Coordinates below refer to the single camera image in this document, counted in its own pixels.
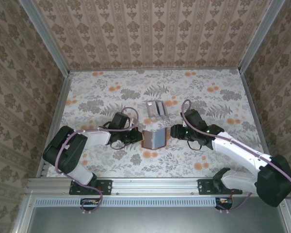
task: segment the floral fabric surface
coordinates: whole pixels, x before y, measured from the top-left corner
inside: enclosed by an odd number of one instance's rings
[[[187,142],[170,137],[170,128],[182,124],[181,104],[192,101],[207,124],[216,124],[259,151],[260,139],[238,70],[151,70],[72,73],[71,89],[61,126],[90,129],[112,120],[125,106],[140,115],[139,130],[168,128],[167,146],[141,148],[141,142],[122,150],[99,145],[84,150],[80,162],[99,177],[210,177],[223,167],[245,171],[229,157],[206,147],[191,150]],[[162,100],[169,120],[150,120],[146,101]],[[131,110],[130,117],[135,116]],[[193,148],[199,148],[192,142]],[[51,166],[48,176],[57,176]]]

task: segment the cable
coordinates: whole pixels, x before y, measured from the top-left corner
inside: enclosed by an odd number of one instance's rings
[[[191,147],[191,145],[190,145],[190,143],[189,143],[189,140],[187,140],[186,142],[188,143],[189,148],[190,148],[191,150],[196,150],[196,151],[197,151],[197,149],[193,149],[193,148]]]
[[[273,168],[275,168],[277,171],[279,171],[285,178],[288,179],[288,181],[291,182],[291,177],[288,176],[283,170],[281,170],[279,167],[277,167],[275,164],[273,164],[272,162],[268,161],[267,159],[265,159],[264,157],[260,157],[259,154],[257,154],[256,152],[253,152],[251,151],[250,149],[244,147],[243,145],[241,145],[240,143],[236,142],[236,141],[233,141],[232,139],[230,138],[226,138],[226,137],[223,137],[223,136],[219,136],[219,135],[215,135],[215,134],[211,134],[211,133],[206,133],[206,132],[203,132],[197,128],[195,128],[192,124],[189,123],[189,121],[186,119],[185,115],[184,115],[184,104],[186,102],[189,102],[189,108],[188,110],[191,108],[191,101],[190,100],[185,100],[181,106],[181,113],[182,113],[182,117],[183,117],[183,120],[185,121],[185,123],[191,127],[193,130],[195,130],[196,132],[198,133],[201,133],[203,135],[206,135],[206,136],[210,136],[210,137],[215,137],[215,138],[220,138],[220,139],[223,139],[225,141],[228,141],[229,143],[233,143],[234,145],[240,147],[241,149],[245,150],[246,152],[252,154],[253,156],[259,158],[260,160],[266,162],[267,164],[269,164],[270,166],[272,166]]]
[[[126,109],[132,109],[135,111],[136,115],[137,115],[137,121],[136,121],[136,124],[126,128],[126,129],[120,129],[120,130],[112,130],[112,129],[102,129],[102,128],[97,128],[97,129],[88,129],[88,130],[76,130],[74,131],[66,140],[65,142],[62,144],[62,147],[60,148],[58,154],[57,154],[57,157],[56,157],[56,160],[55,160],[55,171],[58,173],[58,174],[63,174],[63,172],[60,172],[58,170],[58,162],[59,162],[59,159],[60,159],[60,156],[61,154],[63,153],[64,149],[65,149],[65,146],[68,144],[68,142],[70,141],[70,139],[76,135],[77,133],[84,133],[84,132],[89,132],[89,133],[92,133],[92,132],[97,132],[97,131],[105,131],[105,132],[124,132],[124,131],[128,131],[130,129],[133,129],[135,127],[137,127],[137,124],[139,122],[139,114],[137,112],[136,109],[132,108],[132,107],[125,107],[122,109],[122,112]],[[88,186],[88,185],[85,185],[85,184],[82,184],[80,183],[79,181],[76,181],[74,178],[72,178],[71,176],[65,174],[65,176],[69,177],[70,179],[72,179],[75,183],[77,183],[78,185],[84,187],[84,188],[90,188],[90,189],[93,189],[95,190],[96,192],[99,193],[100,195],[100,202],[97,204],[97,206],[92,210],[92,211],[95,211],[96,209],[99,208],[99,206],[101,205],[101,202],[102,202],[102,199],[103,199],[103,196],[102,196],[102,192],[100,190],[98,190],[97,188],[95,187],[91,187],[91,186]]]
[[[83,202],[82,202],[82,205],[81,205],[81,209],[83,210],[83,214],[86,212],[86,210],[84,210],[84,205],[85,205],[85,203],[87,203],[87,202],[91,202],[91,201],[96,201],[96,200],[89,200],[89,199],[87,199],[87,200],[83,200]],[[92,211],[96,211],[96,209],[97,209],[97,206],[96,207],[94,207],[92,210],[89,210],[88,212],[89,213],[91,213]]]
[[[102,127],[106,127],[106,126],[109,125],[110,123],[111,123],[111,121],[108,121],[108,122],[104,123]]]
[[[111,147],[113,150],[121,150],[121,149],[124,149],[124,148],[125,148],[125,146],[129,145],[129,144],[127,144],[127,145],[126,145],[126,144],[124,144],[124,146],[123,146],[123,147],[121,147],[121,148],[114,148],[114,147],[112,147],[112,144],[113,144],[113,143],[111,143],[111,144],[110,144],[110,147]]]
[[[229,209],[229,210],[227,210],[226,208],[224,208],[224,207],[221,206],[221,205],[218,205],[218,204],[217,204],[217,206],[220,207],[222,210],[226,210],[226,212],[228,213],[228,212],[230,212],[230,211],[234,211],[234,210],[237,210],[237,209],[241,208],[241,207],[246,203],[246,201],[248,201],[248,199],[249,199],[249,197],[250,197],[251,195],[252,195],[252,193],[249,193],[248,196],[245,198],[245,200],[243,200],[243,202],[242,202],[240,205],[236,206],[235,208]]]

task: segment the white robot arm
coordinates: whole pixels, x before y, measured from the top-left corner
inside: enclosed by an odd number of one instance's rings
[[[185,102],[189,110],[183,111]],[[239,189],[258,196],[270,206],[278,206],[291,192],[291,169],[287,160],[277,155],[256,151],[239,142],[217,125],[208,126],[200,114],[190,109],[191,102],[182,104],[183,125],[174,125],[171,136],[180,140],[197,141],[201,146],[223,153],[244,166],[250,173],[223,168],[206,187],[212,194]]]
[[[232,138],[227,132],[221,132],[219,136],[230,138],[233,141],[237,141]],[[263,154],[259,151],[253,150],[252,148],[246,146],[245,144],[238,141],[244,147],[260,154],[260,157],[264,157],[268,161],[271,161],[271,156],[268,154]],[[227,171],[221,181],[224,186],[228,189],[240,189],[243,191],[251,192],[256,194],[257,187],[255,183],[257,182],[258,173],[260,172],[260,167],[267,166],[267,163],[260,160],[257,157],[252,156],[249,152],[241,149],[233,143],[229,143],[226,140],[216,138],[212,141],[212,147],[215,151],[223,153],[233,160],[237,161],[239,164],[248,169],[251,173],[237,172],[233,170]]]

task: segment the metal bracket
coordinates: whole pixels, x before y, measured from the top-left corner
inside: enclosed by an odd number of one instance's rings
[[[213,185],[213,179],[201,179],[198,180],[198,192],[200,195],[230,195],[231,192],[235,194],[243,194],[239,189],[221,189],[219,192]]]
[[[112,191],[112,180],[96,180],[96,186],[98,190],[102,192],[103,195],[111,195]],[[89,188],[84,188],[74,181],[71,181],[70,195],[99,195],[97,191]]]

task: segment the damask pattern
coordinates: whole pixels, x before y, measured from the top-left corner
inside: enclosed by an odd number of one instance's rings
[[[0,233],[41,159],[63,77],[18,1],[0,1]]]
[[[291,0],[285,1],[245,76],[271,153],[285,156],[291,166]]]
[[[238,70],[156,70],[74,72],[61,126],[97,128],[125,106],[140,116],[138,128],[168,128],[167,146],[158,150],[141,148],[141,143],[113,150],[110,146],[85,149],[81,163],[99,177],[212,177],[223,167],[245,170],[229,157],[206,147],[189,149],[186,141],[170,137],[170,128],[182,124],[180,109],[192,101],[208,124],[217,124],[245,144],[262,151],[260,139]],[[147,100],[162,100],[169,120],[148,118]],[[48,176],[58,174],[54,167]]]
[[[237,67],[271,0],[34,0],[71,70]]]

